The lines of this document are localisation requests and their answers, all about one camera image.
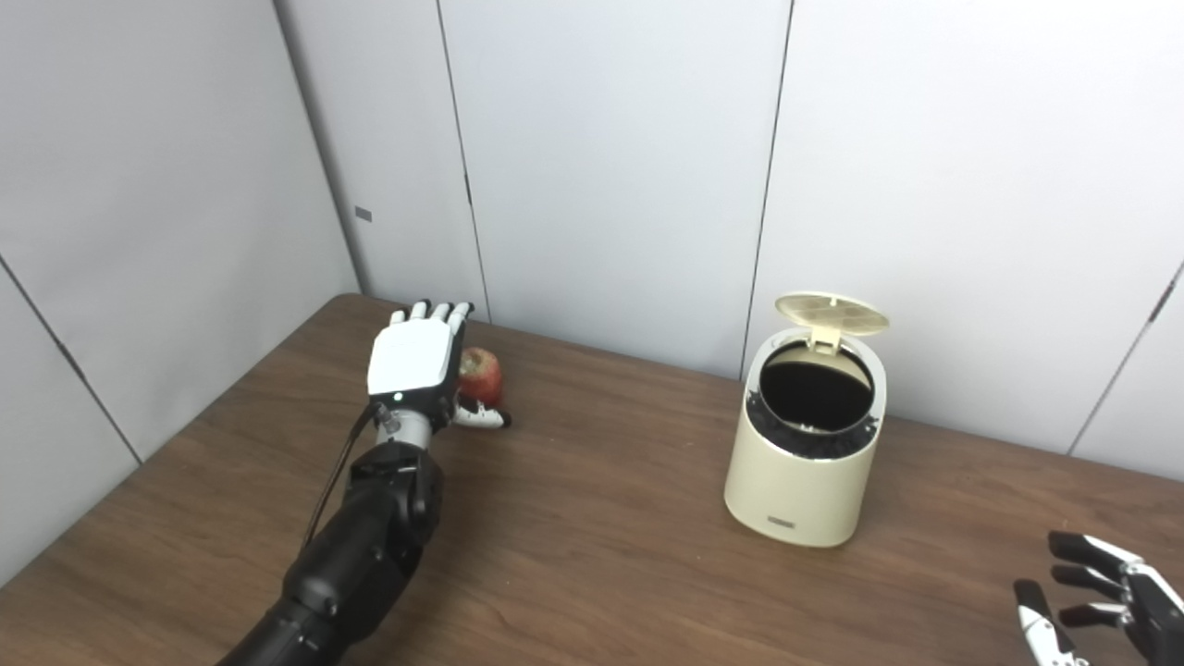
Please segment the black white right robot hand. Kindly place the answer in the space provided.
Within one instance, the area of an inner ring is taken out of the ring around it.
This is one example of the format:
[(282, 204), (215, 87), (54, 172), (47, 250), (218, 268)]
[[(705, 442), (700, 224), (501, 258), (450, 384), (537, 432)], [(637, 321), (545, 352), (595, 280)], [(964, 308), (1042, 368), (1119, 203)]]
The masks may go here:
[(1079, 587), (1101, 601), (1053, 611), (1043, 587), (1035, 579), (1015, 579), (1019, 632), (1040, 665), (1087, 665), (1068, 629), (1107, 625), (1117, 628), (1147, 665), (1183, 662), (1183, 603), (1180, 594), (1143, 556), (1095, 536), (1050, 531), (1050, 568), (1058, 585)]

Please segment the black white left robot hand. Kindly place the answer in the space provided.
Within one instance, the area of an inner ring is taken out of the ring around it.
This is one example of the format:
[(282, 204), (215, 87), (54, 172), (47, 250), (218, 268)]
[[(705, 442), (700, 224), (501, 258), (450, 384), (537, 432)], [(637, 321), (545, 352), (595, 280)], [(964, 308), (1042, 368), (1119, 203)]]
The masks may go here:
[(429, 436), (449, 425), (511, 425), (511, 415), (500, 408), (498, 358), (464, 342), (472, 309), (465, 301), (432, 306), (429, 300), (397, 309), (372, 347), (371, 401), (394, 420), (414, 420)]

